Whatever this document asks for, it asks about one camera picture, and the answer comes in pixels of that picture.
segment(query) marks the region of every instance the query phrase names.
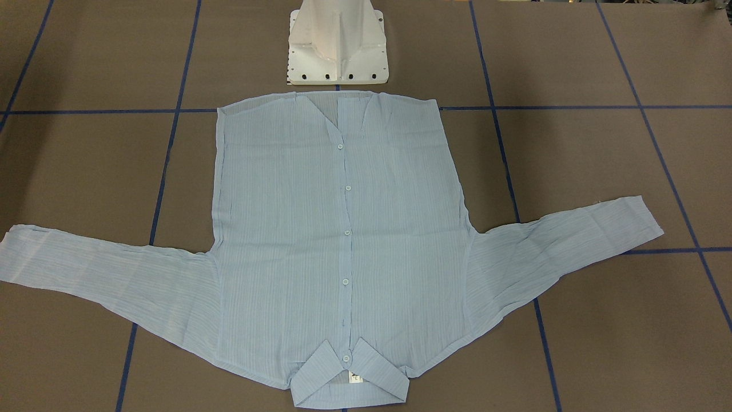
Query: blue tape line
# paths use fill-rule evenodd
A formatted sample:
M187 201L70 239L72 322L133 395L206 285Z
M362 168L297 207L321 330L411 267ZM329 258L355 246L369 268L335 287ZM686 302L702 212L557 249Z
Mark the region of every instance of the blue tape line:
M623 254L670 254L670 253L697 253L696 248L677 248L677 249L633 249Z
M117 406L115 411L122 410L122 401L124 400L124 390L127 388L127 376L130 373L130 365L132 363L132 351L135 348L135 336L137 336L137 323L132 324L130 331L130 341L127 343L127 355L124 356L124 368L122 369L122 381L119 383L119 394L117 394Z
M488 77L488 65L485 63L485 56L483 56L483 43L480 40L480 33L478 32L478 22L475 19L475 9L473 7L473 0L468 2L470 6L470 16L473 20L473 30L475 31L475 40L478 43L478 53L480 55L480 64L483 67L483 77L485 78L485 88L488 91L488 101L490 102L490 113L493 116L493 125L496 128L496 137L498 138L498 148L501 150L501 160L504 164L506 172L506 184L508 185L508 192L511 196L511 202L513 203L513 213L517 222L521 221L518 213L518 205L516 203L516 195L513 191L513 183L511 181L511 171L508 167L508 159L506 158L506 149L503 143L503 136L501 135L501 127L498 124L498 113L496 112L496 104L493 101L493 88L490 86L490 78Z
M23 69L20 71L18 81L15 82L15 88L12 90L10 100L7 102L7 107L5 108L5 112L2 115L2 120L0 120L0 132L2 132L2 129L5 127L5 122L7 122L7 118L10 115L10 109L15 103L15 99L18 97L18 90L20 90L20 85L23 83L23 79L26 77L28 67L31 65L31 60L33 59L33 55L36 54L36 48L38 48L38 43L40 43L41 36L43 36L45 25L48 22L48 16L51 14L51 8L53 8L53 0L49 0L48 2L46 12L43 15L43 20L41 20L41 26L38 28L38 33L36 34L36 39L33 40L33 46L31 46L31 51L28 53L28 58L26 59L25 64L23 64Z
M491 110L492 106L442 106L440 110Z
M178 118L181 113L181 104L183 103L183 93L185 92L185 82L188 77L188 66L190 65L190 57L193 54L193 43L195 41L195 32L198 28L198 16L201 14L201 0L196 2L195 16L193 17L193 28L190 32L190 41L188 43L188 53L185 58L185 66L183 67L183 76L181 79L180 90L178 91L178 103L176 104L175 115L173 116L173 126L171 128L171 136L168 140L168 150L165 152L165 163L163 164L163 175L160 178L160 190L157 193L157 203L155 205L155 213L152 218L152 227L150 228L150 241L152 245L155 242L155 234L157 232L157 222L160 217L160 207L163 204L163 193L165 191L165 176L168 171L168 164L171 160L171 150L176 138L176 130L178 128ZM119 383L119 395L117 397L116 412L122 411L122 403L124 402L124 391L127 387L127 377L130 373L130 362L132 361L132 352L135 349L135 334L137 332L137 324L132 324L132 332L130 333L130 343L127 347L127 359L124 363L122 371L122 379Z
M638 108L637 106L623 105L558 105L558 106L496 106L496 110L597 110L597 109L628 109Z
M181 113L216 113L216 108L182 108Z
M193 18L193 29L190 33L190 41L188 43L188 53L185 58L185 66L183 67L183 78L181 79L180 90L178 91L178 103L176 104L175 115L173 116L173 127L171 128L171 137L168 140L168 151L165 153L165 163L163 164L163 175L160 177L160 190L157 193L157 204L155 205L155 214L153 215L152 228L150 230L150 244L155 240L155 232L157 231L157 220L160 217L160 208L163 205L163 192L165 191L165 177L168 173L168 163L171 161L171 150L173 142L176 138L178 129L178 118L180 118L181 106L183 104L183 93L185 91L185 82L188 78L188 66L190 65L190 57L193 54L193 43L195 41L195 32L198 28L198 16L201 14L201 0L197 1L195 8L195 17Z
M706 252L715 252L715 251L732 251L732 247L722 247L722 248L701 248L704 253Z
M13 110L10 114L144 114L175 113L174 108L112 108L102 110Z
M675 249L633 249L623 254L673 254L673 253L709 253L718 251L732 251L732 247L712 248L675 248Z
M643 122L646 123L646 129L648 129L648 133L651 137L651 141L653 142L653 147L656 150L656 154L658 155L659 161L661 162L661 167L663 168L663 172L666 174L666 179L668 179L668 184L671 186L671 191L673 192L673 196L676 198L676 204L679 206L681 215L684 218L684 222L686 223L687 229L689 230L689 234L691 235L692 241L694 242L694 246L697 249L697 253L699 254L699 260L701 260L701 264L704 267L704 271L706 272L706 277L707 277L707 279L709 279L709 283L712 286L714 294L717 296L717 302L719 303L720 308L722 310L722 314L724 315L724 318L727 321L727 327L729 327L730 331L732 331L732 318L730 318L730 314L727 310L727 306L725 305L725 302L722 299L722 294L720 293L720 290L717 287L717 283L714 280L714 277L712 276L712 271L709 270L709 265L707 265L703 250L701 249L701 247L699 245L699 240L696 238L696 234L694 233L694 228L692 228L691 220L689 219L689 216L687 215L686 209L684 208L684 203L681 201L681 196L679 196L679 192L676 190L676 184L674 184L674 182L673 182L671 173L669 172L668 166L666 165L666 161L664 160L663 154L661 153L661 148L658 145L658 141L656 140L656 135L653 132L653 129L651 128L651 123L649 122L648 117L646 116L646 111L644 110L643 105L641 105L641 102L640 102L641 99L638 97L638 91L635 89L635 85L633 84L633 80L630 78L630 73L628 72L628 68L625 65L623 56L620 54L620 49L618 48L618 44L615 41L613 32L610 30L610 25L608 24L608 19L605 18L605 13L602 12L602 7L600 6L600 3L596 3L595 6L597 6L597 11L600 13L600 18L602 19L602 23L605 25L605 30L608 32L608 36L610 37L610 42L613 44L613 48L615 49L615 54L618 56L620 65L623 68L623 73L625 73L625 77L628 80L628 84L630 85L630 90L633 92L633 97L635 97L635 102L638 104L638 110L640 110L640 114L641 114L641 116L643 116Z
M554 365L551 361L551 355L549 354L549 342L547 341L547 335L544 330L544 318L542 317L542 309L539 307L539 298L534 299L534 312L537 316L537 322L539 323L539 335L542 337L542 346L544 347L544 357L547 362L547 370L549 371L549 380L551 381L551 390L554 393L554 403L556 404L556 411L561 412L561 400L559 399L559 388L556 386L556 379L554 378Z
M480 40L480 33L478 31L478 22L475 18L475 8L473 6L473 0L469 0L468 6L470 7L470 16L473 21L473 30L475 31L475 40L478 45L478 53L480 55L480 63L483 68L483 76L485 77L485 87L488 91L488 100L490 102L490 113L493 116L493 124L496 128L496 138L498 139L498 147L501 150L501 160L504 163L506 171L506 183L508 185L509 194L511 196L511 202L513 203L513 211L517 222L521 222L521 217L518 212L518 204L516 202L516 195L513 190L513 183L511 181L511 172L509 170L508 159L506 157L506 150L504 148L503 136L501 135L501 126L498 123L498 112L496 111L496 102L493 99L493 89L490 87L490 78L488 76L488 65L485 62L485 56L483 55L483 44ZM556 405L557 412L561 412L561 401L559 399L559 388L556 384L556 378L554 376L554 367L551 361L551 354L549 352L549 344L544 330L544 321L542 319L541 309L539 308L539 300L534 299L534 310L537 316L537 323L539 326L539 335L542 339L542 346L544 348L544 357L547 364L547 371L549 373L549 381L551 382L552 392L554 394L554 403Z
M732 108L732 104L646 105L643 108Z

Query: light blue shirt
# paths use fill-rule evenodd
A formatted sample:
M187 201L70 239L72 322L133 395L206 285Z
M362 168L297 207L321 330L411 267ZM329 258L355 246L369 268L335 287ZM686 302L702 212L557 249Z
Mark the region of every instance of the light blue shirt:
M216 140L210 251L17 225L0 279L98 302L299 407L350 408L405 402L560 276L662 234L639 196L478 233L434 100L267 95L219 109Z

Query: shirt placket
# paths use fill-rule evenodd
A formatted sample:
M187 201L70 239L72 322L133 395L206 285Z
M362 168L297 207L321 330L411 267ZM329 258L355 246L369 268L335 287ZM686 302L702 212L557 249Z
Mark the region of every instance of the shirt placket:
M335 162L338 170L338 191L340 204L341 232L338 253L338 315L340 320L339 333L335 350L340 357L341 364L348 369L351 364L351 303L353 296L353 233L351 223L351 208L349 194L353 190L349 184L351 167L348 162L348 134L353 125L349 122L350 114L355 109L349 99L338 99L337 115L338 127L329 125L331 141L335 143Z

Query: wrinkled fabric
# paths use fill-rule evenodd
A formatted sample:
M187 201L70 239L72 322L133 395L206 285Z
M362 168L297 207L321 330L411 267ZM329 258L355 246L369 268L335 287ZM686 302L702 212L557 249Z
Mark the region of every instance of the wrinkled fabric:
M292 92L218 114L210 251L16 225L0 279L338 409L405 402L409 378L562 275L662 234L639 196L478 233L434 100Z

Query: button-up shirt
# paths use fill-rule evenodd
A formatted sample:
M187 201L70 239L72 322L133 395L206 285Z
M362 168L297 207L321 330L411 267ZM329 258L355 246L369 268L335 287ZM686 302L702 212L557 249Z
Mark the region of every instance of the button-up shirt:
M349 408L405 402L409 378L560 276L662 234L639 196L478 233L434 100L292 92L218 114L210 251L17 225L0 279L99 302L297 406Z

